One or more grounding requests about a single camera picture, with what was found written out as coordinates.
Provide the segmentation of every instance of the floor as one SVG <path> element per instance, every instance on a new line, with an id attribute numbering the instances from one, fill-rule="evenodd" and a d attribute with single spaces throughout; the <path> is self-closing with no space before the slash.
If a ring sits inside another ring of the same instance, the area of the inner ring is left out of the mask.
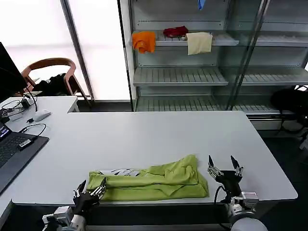
<path id="1" fill-rule="evenodd" d="M 80 112 L 130 112 L 129 102 L 122 103 L 92 103 L 90 108 L 84 101 L 77 102 Z"/>
<path id="2" fill-rule="evenodd" d="M 82 103 L 78 105 L 81 112 L 130 111 L 129 103 L 96 103 L 91 109 Z M 261 221 L 269 231 L 288 231 L 294 230 L 294 227 L 304 230 L 308 207 L 308 151 L 299 150 L 299 141 L 294 138 L 266 138 L 264 142 L 295 187 L 298 199 L 277 204 Z M 41 213 L 30 206 L 16 206 L 2 230 L 16 230 L 17 227 L 42 230 Z"/>
<path id="3" fill-rule="evenodd" d="M 308 207 L 308 151 L 299 150 L 296 139 L 264 139 L 264 142 L 296 189 L 298 199 L 279 203 L 261 221 L 269 231 L 304 230 Z"/>

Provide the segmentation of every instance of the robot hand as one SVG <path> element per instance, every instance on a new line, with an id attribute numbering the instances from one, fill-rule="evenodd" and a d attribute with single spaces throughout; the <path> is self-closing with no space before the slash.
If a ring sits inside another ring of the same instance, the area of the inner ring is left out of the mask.
<path id="1" fill-rule="evenodd" d="M 83 192 L 86 181 L 74 190 L 74 210 L 69 206 L 58 207 L 53 214 L 43 216 L 45 227 L 43 231 L 56 231 L 59 227 L 63 231 L 84 231 L 86 226 L 85 214 L 100 203 L 106 192 L 106 178 L 104 178 L 93 192 Z"/>
<path id="2" fill-rule="evenodd" d="M 207 171 L 215 181 L 223 185 L 223 187 L 219 186 L 216 191 L 214 204 L 216 204 L 218 191 L 222 188 L 226 192 L 226 197 L 220 202 L 226 206 L 232 227 L 226 227 L 221 223 L 219 225 L 231 231 L 266 231 L 263 223 L 255 219 L 255 206 L 259 202 L 257 194 L 255 192 L 242 192 L 239 185 L 243 177 L 244 167 L 240 167 L 233 156 L 231 156 L 231 161 L 234 170 L 219 170 L 214 166 L 211 156 L 208 158 Z"/>
<path id="3" fill-rule="evenodd" d="M 104 196 L 106 192 L 106 178 L 101 182 L 101 185 L 97 187 L 93 192 L 84 192 L 86 181 L 82 182 L 77 190 L 74 190 L 73 201 L 76 205 L 73 210 L 75 215 L 84 216 L 91 208 L 100 203 L 100 199 Z"/>

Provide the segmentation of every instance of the computer mouse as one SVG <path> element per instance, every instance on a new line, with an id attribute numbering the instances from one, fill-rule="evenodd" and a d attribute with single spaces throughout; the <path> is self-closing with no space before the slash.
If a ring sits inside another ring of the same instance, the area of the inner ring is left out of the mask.
<path id="1" fill-rule="evenodd" d="M 50 111 L 47 110 L 39 110 L 37 112 L 35 112 L 34 116 L 32 117 L 32 119 L 34 121 L 41 121 L 43 119 L 45 119 L 47 116 L 49 116 L 51 114 Z"/>

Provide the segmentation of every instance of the white shelf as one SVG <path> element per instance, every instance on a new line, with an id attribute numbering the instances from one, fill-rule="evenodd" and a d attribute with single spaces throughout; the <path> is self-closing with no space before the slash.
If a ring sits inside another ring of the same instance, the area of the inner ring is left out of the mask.
<path id="1" fill-rule="evenodd" d="M 237 97 L 234 111 L 243 111 L 247 115 L 280 115 L 279 110 L 270 103 L 270 96 L 263 95 L 240 95 Z"/>
<path id="2" fill-rule="evenodd" d="M 138 67 L 134 86 L 226 86 L 217 67 Z"/>
<path id="3" fill-rule="evenodd" d="M 241 35 L 241 38 L 241 44 L 246 44 L 248 36 Z M 308 34 L 296 32 L 261 32 L 256 46 L 308 47 Z"/>
<path id="4" fill-rule="evenodd" d="M 236 77 L 236 68 L 231 76 Z M 244 76 L 242 86 L 292 86 L 308 85 L 308 72 L 301 67 L 250 67 Z"/>
<path id="5" fill-rule="evenodd" d="M 166 37 L 163 31 L 154 32 L 156 33 L 156 46 L 187 46 L 187 41 L 181 38 Z M 233 39 L 224 31 L 211 31 L 211 33 L 213 33 L 212 46 L 237 46 L 239 44 L 239 40 Z"/>
<path id="6" fill-rule="evenodd" d="M 219 105 L 211 96 L 140 97 L 138 112 L 216 111 Z"/>

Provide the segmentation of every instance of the chair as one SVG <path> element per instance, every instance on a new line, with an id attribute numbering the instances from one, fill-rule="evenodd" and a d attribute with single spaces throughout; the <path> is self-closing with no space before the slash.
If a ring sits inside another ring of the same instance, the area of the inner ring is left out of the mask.
<path id="1" fill-rule="evenodd" d="M 31 65 L 29 65 L 25 70 L 22 71 L 21 75 L 24 77 L 28 84 L 29 90 L 32 90 L 33 87 L 35 86 L 35 82 L 29 77 L 29 73 L 33 70 L 36 69 L 41 69 L 47 66 L 55 66 L 55 65 L 66 65 L 70 66 L 69 70 L 64 76 L 64 84 L 66 86 L 66 89 L 71 95 L 75 95 L 77 92 L 80 92 L 82 97 L 85 99 L 87 104 L 91 106 L 89 100 L 87 99 L 85 93 L 81 89 L 74 72 L 76 70 L 76 65 L 75 63 L 66 58 L 50 58 L 50 59 L 43 59 L 40 61 L 37 61 Z"/>

